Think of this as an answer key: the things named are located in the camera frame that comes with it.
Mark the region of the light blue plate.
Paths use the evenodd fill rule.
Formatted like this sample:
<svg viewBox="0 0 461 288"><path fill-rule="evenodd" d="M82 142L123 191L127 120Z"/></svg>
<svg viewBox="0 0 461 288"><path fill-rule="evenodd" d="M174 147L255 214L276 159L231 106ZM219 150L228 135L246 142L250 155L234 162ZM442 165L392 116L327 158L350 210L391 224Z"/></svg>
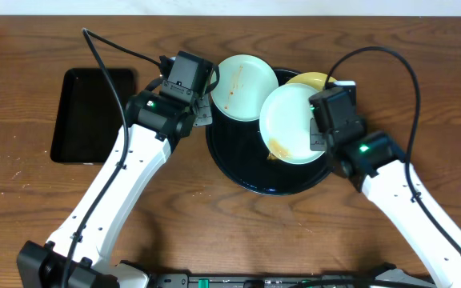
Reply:
<svg viewBox="0 0 461 288"><path fill-rule="evenodd" d="M267 149L277 159L302 165L323 156L310 148L313 114L309 97L318 91L302 83L289 83L275 89L263 103L259 131Z"/></svg>
<svg viewBox="0 0 461 288"><path fill-rule="evenodd" d="M259 119L263 103L279 81L272 67L261 58L238 54L218 64L219 80L210 92L216 108L240 122Z"/></svg>

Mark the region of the green and yellow sponge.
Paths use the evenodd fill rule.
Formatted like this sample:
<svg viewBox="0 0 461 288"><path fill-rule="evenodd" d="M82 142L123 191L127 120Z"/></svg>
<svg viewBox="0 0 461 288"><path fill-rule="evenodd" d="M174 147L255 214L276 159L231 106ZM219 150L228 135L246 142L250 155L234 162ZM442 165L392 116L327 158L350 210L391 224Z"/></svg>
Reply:
<svg viewBox="0 0 461 288"><path fill-rule="evenodd" d="M278 160L278 158L274 154L269 153L267 156L267 160L276 161Z"/></svg>

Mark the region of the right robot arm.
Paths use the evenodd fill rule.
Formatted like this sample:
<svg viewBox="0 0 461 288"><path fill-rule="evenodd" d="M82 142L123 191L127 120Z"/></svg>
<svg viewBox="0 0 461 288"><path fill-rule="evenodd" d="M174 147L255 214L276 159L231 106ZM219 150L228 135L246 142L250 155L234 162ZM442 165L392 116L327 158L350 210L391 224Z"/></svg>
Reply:
<svg viewBox="0 0 461 288"><path fill-rule="evenodd" d="M461 229L421 183L401 148L362 120L339 128L311 120L311 145L395 225L438 287L461 287Z"/></svg>

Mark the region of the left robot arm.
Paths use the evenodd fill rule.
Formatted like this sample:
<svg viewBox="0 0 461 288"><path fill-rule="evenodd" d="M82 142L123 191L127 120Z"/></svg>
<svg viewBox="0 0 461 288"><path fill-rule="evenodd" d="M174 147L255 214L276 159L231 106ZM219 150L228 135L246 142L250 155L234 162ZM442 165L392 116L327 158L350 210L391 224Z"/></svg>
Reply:
<svg viewBox="0 0 461 288"><path fill-rule="evenodd" d="M110 264L121 229L147 183L181 138L212 122L209 95L183 101L144 90L127 103L113 150L82 200L46 244L28 241L17 257L24 287L146 287L135 264Z"/></svg>

